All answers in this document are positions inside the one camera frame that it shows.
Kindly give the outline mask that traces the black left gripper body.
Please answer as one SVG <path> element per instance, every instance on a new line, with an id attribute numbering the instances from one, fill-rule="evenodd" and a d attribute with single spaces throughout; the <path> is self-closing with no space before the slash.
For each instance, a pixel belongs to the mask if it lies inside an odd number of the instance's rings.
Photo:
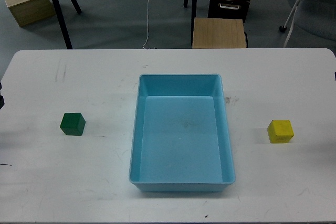
<path id="1" fill-rule="evenodd" d="M 5 105 L 4 97 L 0 94 L 0 109 Z"/>

